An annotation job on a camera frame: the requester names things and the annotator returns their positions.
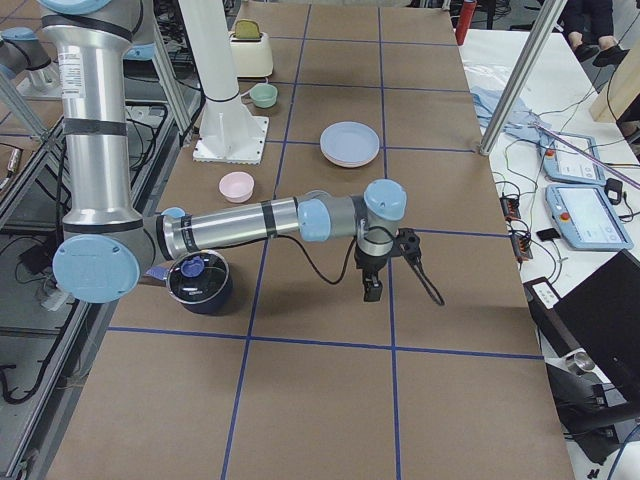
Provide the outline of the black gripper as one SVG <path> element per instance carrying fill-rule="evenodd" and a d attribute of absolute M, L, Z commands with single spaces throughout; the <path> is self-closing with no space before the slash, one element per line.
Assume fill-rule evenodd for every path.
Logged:
<path fill-rule="evenodd" d="M 386 266 L 388 256 L 372 256 L 365 252 L 356 252 L 354 255 L 356 268 L 361 271 L 364 287 L 364 302 L 379 302 L 382 295 L 382 281 L 379 272 Z"/>

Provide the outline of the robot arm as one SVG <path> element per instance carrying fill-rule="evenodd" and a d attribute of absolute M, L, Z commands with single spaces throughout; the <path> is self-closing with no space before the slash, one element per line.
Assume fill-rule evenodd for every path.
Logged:
<path fill-rule="evenodd" d="M 308 242 L 353 238 L 365 297 L 379 299 L 378 274 L 406 209 L 401 185 L 379 179 L 356 196 L 313 191 L 208 215 L 145 217 L 131 199 L 123 61 L 153 29 L 153 7 L 45 1 L 41 8 L 43 29 L 58 52 L 71 174 L 72 206 L 53 260 L 64 290 L 81 301 L 109 303 L 164 261 L 296 232 Z"/>

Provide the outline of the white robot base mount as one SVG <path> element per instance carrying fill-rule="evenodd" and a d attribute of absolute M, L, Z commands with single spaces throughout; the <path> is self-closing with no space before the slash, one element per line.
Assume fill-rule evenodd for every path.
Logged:
<path fill-rule="evenodd" d="M 223 3 L 185 0 L 179 6 L 205 100 L 193 158 L 260 163 L 269 119 L 252 115 L 241 100 Z"/>

